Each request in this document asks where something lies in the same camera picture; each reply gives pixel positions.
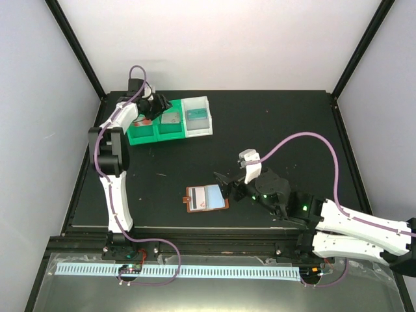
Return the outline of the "brown leather card holder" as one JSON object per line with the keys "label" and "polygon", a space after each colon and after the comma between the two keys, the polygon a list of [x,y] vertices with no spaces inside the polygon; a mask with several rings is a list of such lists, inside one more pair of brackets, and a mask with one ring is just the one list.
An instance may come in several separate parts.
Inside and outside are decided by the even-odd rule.
{"label": "brown leather card holder", "polygon": [[[198,186],[198,187],[205,187],[205,191],[206,191],[207,186],[208,185]],[[186,189],[186,195],[183,197],[183,203],[187,206],[187,212],[188,213],[200,213],[200,212],[208,212],[208,211],[219,211],[219,210],[224,210],[224,209],[228,209],[229,208],[229,202],[228,202],[228,200],[225,200],[226,206],[224,208],[220,208],[220,209],[208,209],[208,208],[206,208],[206,210],[203,210],[203,211],[194,211],[194,212],[192,212],[190,210],[190,201],[191,201],[191,198],[190,198],[190,189],[191,188],[192,187],[187,187],[187,189]]]}

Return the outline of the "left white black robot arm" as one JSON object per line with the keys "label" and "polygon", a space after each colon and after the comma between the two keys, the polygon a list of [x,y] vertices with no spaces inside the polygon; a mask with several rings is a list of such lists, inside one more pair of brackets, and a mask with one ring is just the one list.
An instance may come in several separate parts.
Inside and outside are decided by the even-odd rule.
{"label": "left white black robot arm", "polygon": [[124,259],[135,258],[140,245],[134,236],[126,191],[130,164],[126,132],[140,116],[153,121],[170,109],[172,104],[155,94],[145,79],[130,78],[128,91],[114,111],[99,126],[88,131],[90,162],[99,176],[105,193],[109,216],[108,247],[115,248]]}

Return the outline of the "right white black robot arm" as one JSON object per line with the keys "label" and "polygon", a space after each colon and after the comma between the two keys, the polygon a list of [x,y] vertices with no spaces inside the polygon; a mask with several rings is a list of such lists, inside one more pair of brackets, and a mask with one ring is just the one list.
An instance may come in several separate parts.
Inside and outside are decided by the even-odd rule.
{"label": "right white black robot arm", "polygon": [[222,197],[249,198],[301,231],[296,245],[282,256],[303,262],[344,257],[388,266],[415,276],[415,219],[396,221],[338,207],[333,200],[293,191],[289,182],[266,168],[252,180],[245,174],[214,173]]}

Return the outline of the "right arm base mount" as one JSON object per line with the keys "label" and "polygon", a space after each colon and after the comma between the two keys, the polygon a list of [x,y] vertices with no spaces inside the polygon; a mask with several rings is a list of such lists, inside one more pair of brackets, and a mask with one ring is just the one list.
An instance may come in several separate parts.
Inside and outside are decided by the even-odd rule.
{"label": "right arm base mount", "polygon": [[304,265],[319,265],[324,263],[324,257],[314,253],[311,242],[298,243],[295,240],[279,240],[274,244],[276,257],[290,263]]}

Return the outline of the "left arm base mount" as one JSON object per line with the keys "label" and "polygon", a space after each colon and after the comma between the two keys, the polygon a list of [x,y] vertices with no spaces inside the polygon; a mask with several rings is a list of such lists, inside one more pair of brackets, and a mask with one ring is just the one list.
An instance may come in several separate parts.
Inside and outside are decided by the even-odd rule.
{"label": "left arm base mount", "polygon": [[158,242],[132,242],[123,235],[108,239],[103,248],[102,260],[138,263],[152,260],[159,252]]}

